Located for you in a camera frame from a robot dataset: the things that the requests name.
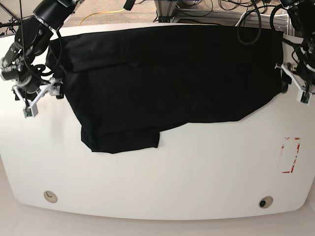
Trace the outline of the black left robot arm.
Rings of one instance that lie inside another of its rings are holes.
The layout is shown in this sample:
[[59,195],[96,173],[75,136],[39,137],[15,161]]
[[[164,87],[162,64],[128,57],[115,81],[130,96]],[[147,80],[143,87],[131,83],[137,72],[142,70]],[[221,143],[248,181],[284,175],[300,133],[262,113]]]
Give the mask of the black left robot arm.
[[298,57],[298,64],[294,74],[298,75],[305,83],[305,93],[315,93],[315,2],[313,0],[282,0],[270,16],[270,27],[275,30],[273,19],[279,9],[286,10],[291,24],[299,32],[303,41],[286,44],[294,48]]

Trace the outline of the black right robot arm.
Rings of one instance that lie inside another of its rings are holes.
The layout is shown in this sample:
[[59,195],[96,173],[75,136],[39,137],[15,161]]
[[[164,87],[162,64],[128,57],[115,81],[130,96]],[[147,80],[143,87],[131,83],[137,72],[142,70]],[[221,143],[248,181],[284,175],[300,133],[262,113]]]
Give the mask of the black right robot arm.
[[31,17],[17,22],[19,28],[14,42],[0,61],[0,76],[5,81],[15,81],[26,104],[40,86],[50,85],[43,77],[54,71],[44,72],[44,65],[32,65],[32,62],[45,52],[53,34],[60,33],[64,22],[82,3],[81,0],[43,0]]

